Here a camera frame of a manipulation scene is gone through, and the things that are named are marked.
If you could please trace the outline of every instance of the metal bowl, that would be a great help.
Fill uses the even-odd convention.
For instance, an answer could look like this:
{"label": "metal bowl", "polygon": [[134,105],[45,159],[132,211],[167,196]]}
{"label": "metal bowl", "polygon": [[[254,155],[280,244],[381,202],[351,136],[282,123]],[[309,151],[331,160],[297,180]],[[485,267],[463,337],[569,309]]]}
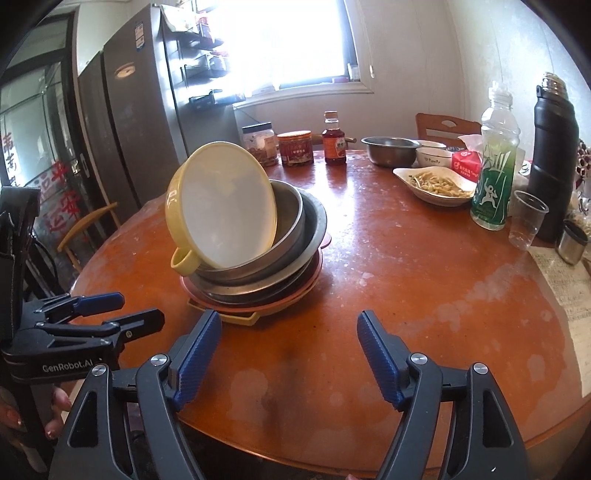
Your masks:
{"label": "metal bowl", "polygon": [[409,168],[421,146],[416,140],[397,137],[367,137],[361,141],[368,146],[369,159],[388,168]]}
{"label": "metal bowl", "polygon": [[303,235],[305,247],[293,262],[281,271],[249,284],[237,286],[216,285],[195,274],[189,277],[191,283],[209,298],[229,304],[254,304],[261,301],[261,299],[268,298],[269,293],[278,294],[282,286],[291,285],[290,280],[305,270],[306,265],[318,251],[326,233],[326,211],[324,206],[310,193],[304,190],[300,190],[300,193],[306,211],[306,225]]}
{"label": "metal bowl", "polygon": [[202,265],[191,276],[217,285],[244,285],[279,272],[293,262],[304,248],[306,213],[301,194],[294,186],[271,180],[277,204],[277,233],[270,250],[254,260],[232,268]]}

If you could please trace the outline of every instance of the yellow bowl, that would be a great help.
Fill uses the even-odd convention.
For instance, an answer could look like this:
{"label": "yellow bowl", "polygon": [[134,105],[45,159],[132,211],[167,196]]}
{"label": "yellow bowl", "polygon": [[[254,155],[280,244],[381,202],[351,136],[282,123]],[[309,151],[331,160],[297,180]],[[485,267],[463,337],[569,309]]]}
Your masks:
{"label": "yellow bowl", "polygon": [[177,245],[170,266],[182,276],[201,263],[231,268],[273,245],[277,207],[269,178],[243,148],[213,142],[176,171],[165,206]]}

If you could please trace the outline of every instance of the food in dish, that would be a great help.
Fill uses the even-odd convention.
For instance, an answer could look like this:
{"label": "food in dish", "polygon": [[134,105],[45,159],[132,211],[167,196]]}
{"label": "food in dish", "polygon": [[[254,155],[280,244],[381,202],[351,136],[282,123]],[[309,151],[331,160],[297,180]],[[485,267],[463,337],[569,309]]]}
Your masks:
{"label": "food in dish", "polygon": [[435,175],[430,171],[424,171],[418,175],[413,175],[411,184],[417,186],[425,192],[443,195],[445,197],[468,198],[474,192],[462,190],[452,180]]}

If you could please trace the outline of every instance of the red sauce bottle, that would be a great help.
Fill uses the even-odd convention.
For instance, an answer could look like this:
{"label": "red sauce bottle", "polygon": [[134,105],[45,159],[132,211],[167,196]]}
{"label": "red sauce bottle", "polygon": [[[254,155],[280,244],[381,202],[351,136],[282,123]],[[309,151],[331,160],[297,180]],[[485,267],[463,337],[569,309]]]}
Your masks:
{"label": "red sauce bottle", "polygon": [[339,128],[337,112],[324,112],[326,130],[322,132],[324,161],[327,165],[344,165],[347,162],[345,132]]}

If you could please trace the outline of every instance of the label sticker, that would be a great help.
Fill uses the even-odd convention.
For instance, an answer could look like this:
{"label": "label sticker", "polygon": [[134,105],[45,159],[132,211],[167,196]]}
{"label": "label sticker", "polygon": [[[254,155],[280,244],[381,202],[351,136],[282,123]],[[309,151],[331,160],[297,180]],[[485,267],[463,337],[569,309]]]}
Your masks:
{"label": "label sticker", "polygon": [[140,22],[135,26],[135,49],[140,51],[144,48],[144,22]]}

